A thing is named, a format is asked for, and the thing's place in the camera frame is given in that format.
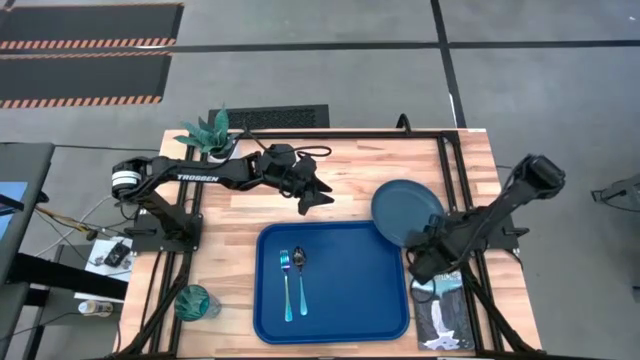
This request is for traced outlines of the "clear plastic bottle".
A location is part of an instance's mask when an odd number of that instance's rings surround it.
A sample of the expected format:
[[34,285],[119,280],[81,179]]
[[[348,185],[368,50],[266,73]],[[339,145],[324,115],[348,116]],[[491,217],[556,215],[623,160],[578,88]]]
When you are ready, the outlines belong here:
[[109,317],[114,306],[111,302],[88,299],[78,305],[78,312],[83,316]]

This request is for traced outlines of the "blue laptop screen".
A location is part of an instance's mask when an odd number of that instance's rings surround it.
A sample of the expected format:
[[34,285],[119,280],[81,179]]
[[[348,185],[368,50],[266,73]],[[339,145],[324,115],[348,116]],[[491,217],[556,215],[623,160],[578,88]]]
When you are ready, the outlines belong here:
[[0,241],[16,213],[24,210],[27,182],[0,182]]

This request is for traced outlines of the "blue round plate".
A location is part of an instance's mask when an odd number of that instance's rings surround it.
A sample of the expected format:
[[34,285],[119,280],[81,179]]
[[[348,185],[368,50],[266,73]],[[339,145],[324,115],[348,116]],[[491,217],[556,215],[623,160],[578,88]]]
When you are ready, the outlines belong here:
[[381,185],[371,200],[371,217],[376,229],[401,248],[407,248],[411,230],[421,231],[431,214],[444,215],[438,197],[426,186],[408,179]]

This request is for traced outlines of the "iridescent metal fork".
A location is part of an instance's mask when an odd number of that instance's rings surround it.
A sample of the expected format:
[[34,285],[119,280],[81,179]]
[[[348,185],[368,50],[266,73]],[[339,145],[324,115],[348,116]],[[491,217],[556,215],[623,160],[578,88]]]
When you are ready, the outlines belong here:
[[284,291],[285,291],[284,319],[286,322],[292,322],[293,312],[292,312],[291,301],[290,301],[289,277],[288,277],[288,273],[291,268],[289,252],[287,250],[281,250],[279,253],[279,258],[280,258],[280,267],[284,277]]

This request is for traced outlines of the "Yellowstone waterfall picture book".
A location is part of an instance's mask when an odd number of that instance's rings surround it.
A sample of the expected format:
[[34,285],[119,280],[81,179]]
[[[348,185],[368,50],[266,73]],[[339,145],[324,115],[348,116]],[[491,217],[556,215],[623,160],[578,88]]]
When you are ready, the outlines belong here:
[[418,348],[431,351],[474,350],[467,302],[459,271],[435,276],[424,285],[410,283]]

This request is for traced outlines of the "grey side desk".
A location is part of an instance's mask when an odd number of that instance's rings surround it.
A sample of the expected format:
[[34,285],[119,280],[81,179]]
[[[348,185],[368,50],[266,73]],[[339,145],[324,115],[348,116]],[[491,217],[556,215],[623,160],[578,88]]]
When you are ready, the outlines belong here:
[[51,143],[0,144],[0,286],[21,246],[53,152]]

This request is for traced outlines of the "white paper sheet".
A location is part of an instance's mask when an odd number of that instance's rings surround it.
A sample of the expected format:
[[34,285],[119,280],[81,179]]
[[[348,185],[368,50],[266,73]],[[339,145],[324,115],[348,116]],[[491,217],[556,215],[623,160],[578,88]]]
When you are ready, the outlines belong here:
[[88,263],[85,265],[85,270],[128,282],[134,265],[134,256],[131,253],[129,253],[116,267],[112,267],[104,263],[107,255],[116,244],[131,247],[132,240],[122,237],[115,237],[114,239],[109,240],[95,240],[93,242],[91,252],[87,256]]

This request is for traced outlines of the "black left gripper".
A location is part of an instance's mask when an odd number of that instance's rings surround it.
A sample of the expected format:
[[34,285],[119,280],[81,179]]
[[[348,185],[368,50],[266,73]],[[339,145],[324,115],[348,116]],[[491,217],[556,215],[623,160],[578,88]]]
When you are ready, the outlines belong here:
[[285,198],[299,199],[298,213],[302,216],[305,216],[311,207],[334,202],[332,197],[321,193],[332,192],[333,189],[316,176],[317,163],[310,156],[296,156],[296,163],[292,167],[266,167],[261,155],[258,165],[264,185],[276,188]]

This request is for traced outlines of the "black hazard-striped floor mat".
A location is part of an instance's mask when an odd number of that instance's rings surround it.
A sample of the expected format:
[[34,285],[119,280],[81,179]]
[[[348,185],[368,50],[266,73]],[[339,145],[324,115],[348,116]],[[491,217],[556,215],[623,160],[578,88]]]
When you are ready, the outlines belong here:
[[24,6],[0,9],[0,50],[168,46],[182,3]]
[[164,51],[0,56],[0,109],[158,104]]

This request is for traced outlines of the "iridescent metal spoon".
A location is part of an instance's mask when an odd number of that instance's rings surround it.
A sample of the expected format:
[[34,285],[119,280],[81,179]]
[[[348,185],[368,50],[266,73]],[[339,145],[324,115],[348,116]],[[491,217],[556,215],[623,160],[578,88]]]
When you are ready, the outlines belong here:
[[308,314],[308,305],[306,300],[303,268],[306,263],[306,254],[301,247],[296,247],[293,252],[294,264],[299,272],[299,290],[300,290],[300,315],[306,316]]

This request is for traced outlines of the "black low shelf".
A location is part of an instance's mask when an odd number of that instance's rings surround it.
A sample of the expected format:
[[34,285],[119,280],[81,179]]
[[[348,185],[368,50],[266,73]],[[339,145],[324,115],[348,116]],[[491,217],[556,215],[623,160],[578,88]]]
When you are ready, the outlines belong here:
[[26,282],[123,300],[128,283],[32,255],[17,253],[5,270],[9,282]]

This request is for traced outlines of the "blue plastic tray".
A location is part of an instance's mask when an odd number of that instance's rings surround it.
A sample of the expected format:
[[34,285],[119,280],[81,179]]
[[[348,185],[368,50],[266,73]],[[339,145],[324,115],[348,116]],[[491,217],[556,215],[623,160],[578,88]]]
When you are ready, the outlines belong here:
[[[296,247],[306,254],[306,316],[300,315]],[[291,261],[292,322],[284,319],[281,250]],[[272,224],[257,238],[253,311],[254,331],[269,344],[397,339],[409,326],[401,250],[370,221]]]

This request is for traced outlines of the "black handheld controller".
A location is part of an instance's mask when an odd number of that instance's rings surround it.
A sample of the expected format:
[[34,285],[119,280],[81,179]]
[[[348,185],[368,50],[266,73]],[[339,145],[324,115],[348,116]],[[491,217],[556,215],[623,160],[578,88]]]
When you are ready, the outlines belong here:
[[109,253],[105,256],[103,263],[106,266],[117,268],[130,254],[131,248],[122,241],[117,242]]

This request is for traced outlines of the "grey tripod base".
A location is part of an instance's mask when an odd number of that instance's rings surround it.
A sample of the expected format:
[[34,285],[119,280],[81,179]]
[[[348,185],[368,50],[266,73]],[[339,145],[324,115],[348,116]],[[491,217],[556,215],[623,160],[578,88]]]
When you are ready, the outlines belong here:
[[[617,210],[640,213],[640,173],[618,180],[606,188],[592,190],[590,194],[596,203],[604,204]],[[611,200],[616,198],[626,198],[628,206],[611,203]]]

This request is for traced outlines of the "teal transparent cup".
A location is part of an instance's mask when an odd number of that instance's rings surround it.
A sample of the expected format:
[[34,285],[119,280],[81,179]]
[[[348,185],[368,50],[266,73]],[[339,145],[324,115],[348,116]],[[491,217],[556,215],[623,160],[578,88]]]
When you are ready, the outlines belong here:
[[184,322],[212,319],[219,315],[222,305],[200,285],[187,285],[174,301],[175,315]]

